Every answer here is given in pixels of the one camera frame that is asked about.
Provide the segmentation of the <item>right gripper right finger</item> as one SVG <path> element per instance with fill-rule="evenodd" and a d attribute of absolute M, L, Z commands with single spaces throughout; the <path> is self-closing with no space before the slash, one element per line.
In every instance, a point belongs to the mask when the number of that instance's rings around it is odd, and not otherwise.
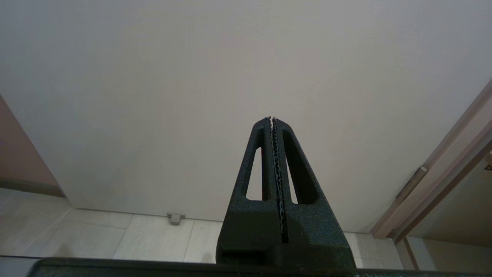
<path fill-rule="evenodd" d="M 274 170 L 281 243 L 274 264 L 355 269 L 351 248 L 292 128 L 274 118 Z"/>

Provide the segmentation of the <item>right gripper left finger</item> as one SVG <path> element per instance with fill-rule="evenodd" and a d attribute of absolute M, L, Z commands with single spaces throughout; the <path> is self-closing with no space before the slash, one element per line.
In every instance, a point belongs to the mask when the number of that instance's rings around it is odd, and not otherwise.
<path fill-rule="evenodd" d="M 261 151 L 261 199 L 247 190 L 256 151 Z M 269 118 L 253 125 L 216 246 L 218 264 L 265 264 L 268 251 L 283 242 L 272 130 Z"/>

